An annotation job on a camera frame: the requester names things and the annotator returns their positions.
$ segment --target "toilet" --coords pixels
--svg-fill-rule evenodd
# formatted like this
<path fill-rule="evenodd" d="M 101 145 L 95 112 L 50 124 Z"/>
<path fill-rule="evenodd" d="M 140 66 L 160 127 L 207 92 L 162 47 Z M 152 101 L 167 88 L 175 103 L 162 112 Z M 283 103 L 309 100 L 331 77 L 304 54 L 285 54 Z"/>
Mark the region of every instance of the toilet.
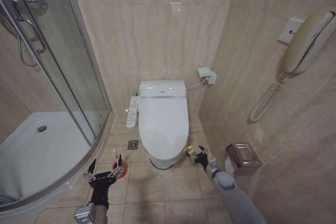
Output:
<path fill-rule="evenodd" d="M 142 81 L 139 87 L 139 132 L 152 164 L 168 169 L 183 155 L 189 133 L 183 81 Z"/>

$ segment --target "stainless steel toilet paper holder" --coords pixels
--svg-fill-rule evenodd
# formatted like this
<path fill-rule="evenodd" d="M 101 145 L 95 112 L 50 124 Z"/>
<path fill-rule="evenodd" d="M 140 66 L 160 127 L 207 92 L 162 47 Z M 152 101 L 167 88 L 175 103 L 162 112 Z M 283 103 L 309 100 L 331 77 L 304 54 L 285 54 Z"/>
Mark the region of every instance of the stainless steel toilet paper holder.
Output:
<path fill-rule="evenodd" d="M 232 143 L 225 148 L 235 175 L 250 175 L 262 167 L 262 163 L 249 143 Z"/>

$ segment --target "shower drain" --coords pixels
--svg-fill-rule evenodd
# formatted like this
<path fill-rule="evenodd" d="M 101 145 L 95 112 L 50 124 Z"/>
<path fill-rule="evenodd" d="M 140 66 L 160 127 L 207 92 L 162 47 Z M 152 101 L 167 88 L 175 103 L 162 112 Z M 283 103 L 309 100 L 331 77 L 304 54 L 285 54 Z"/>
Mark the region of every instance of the shower drain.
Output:
<path fill-rule="evenodd" d="M 37 131 L 38 131 L 38 132 L 42 132 L 42 131 L 45 131 L 46 128 L 47 128 L 47 126 L 42 125 L 42 126 L 40 126 L 39 128 L 37 128 Z"/>
<path fill-rule="evenodd" d="M 137 150 L 138 149 L 138 141 L 139 140 L 131 140 L 128 141 L 128 150 Z"/>

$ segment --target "beige tile floor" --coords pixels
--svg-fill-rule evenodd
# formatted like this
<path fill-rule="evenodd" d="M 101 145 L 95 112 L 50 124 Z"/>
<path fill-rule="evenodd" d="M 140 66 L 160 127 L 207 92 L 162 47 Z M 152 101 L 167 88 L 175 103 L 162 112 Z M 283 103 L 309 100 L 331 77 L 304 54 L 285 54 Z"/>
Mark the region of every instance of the beige tile floor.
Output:
<path fill-rule="evenodd" d="M 190 115 L 189 143 L 208 148 L 197 115 Z M 129 140 L 139 140 L 137 150 L 127 150 Z M 126 118 L 116 118 L 96 173 L 109 170 L 116 148 L 128 162 L 127 175 L 109 189 L 109 224 L 129 223 L 231 223 L 213 183 L 201 165 L 185 157 L 168 170 L 154 168 L 140 142 L 139 130 L 126 128 Z M 76 206 L 90 201 L 92 189 L 83 181 L 78 188 L 40 214 L 7 224 L 75 223 Z"/>

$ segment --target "bidet control panel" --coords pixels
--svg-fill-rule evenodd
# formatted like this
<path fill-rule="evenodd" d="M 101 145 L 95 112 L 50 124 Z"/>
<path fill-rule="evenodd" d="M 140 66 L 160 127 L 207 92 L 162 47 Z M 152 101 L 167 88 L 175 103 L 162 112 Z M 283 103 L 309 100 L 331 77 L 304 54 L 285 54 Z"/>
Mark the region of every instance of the bidet control panel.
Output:
<path fill-rule="evenodd" d="M 138 99 L 139 97 L 131 97 L 130 107 L 128 109 L 126 127 L 132 128 L 135 127 L 135 123 L 137 122 L 136 114 L 138 112 Z"/>

